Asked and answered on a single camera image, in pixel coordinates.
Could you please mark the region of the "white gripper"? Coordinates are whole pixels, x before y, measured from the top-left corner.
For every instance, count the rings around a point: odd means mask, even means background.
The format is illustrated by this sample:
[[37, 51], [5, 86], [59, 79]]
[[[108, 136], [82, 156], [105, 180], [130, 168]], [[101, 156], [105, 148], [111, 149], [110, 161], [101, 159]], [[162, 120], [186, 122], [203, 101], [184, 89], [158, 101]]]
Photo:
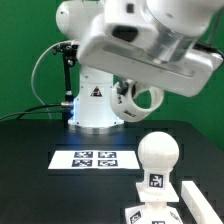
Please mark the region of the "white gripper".
[[126, 78], [118, 81], [117, 93], [126, 96], [129, 81], [147, 84], [192, 97], [206, 85], [223, 63], [221, 53], [199, 42], [184, 49], [173, 32], [159, 29], [159, 36], [144, 47], [108, 36], [104, 17], [98, 15], [80, 42], [80, 64]]

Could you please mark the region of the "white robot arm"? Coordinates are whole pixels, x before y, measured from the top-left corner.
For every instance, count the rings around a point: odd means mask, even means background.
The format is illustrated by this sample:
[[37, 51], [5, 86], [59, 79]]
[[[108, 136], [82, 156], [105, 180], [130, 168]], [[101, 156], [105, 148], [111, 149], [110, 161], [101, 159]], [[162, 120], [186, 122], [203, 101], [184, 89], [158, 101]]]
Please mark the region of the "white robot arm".
[[157, 109], [165, 92], [197, 95], [224, 62], [201, 42], [224, 0], [68, 0], [59, 30], [81, 65], [71, 129], [104, 134]]

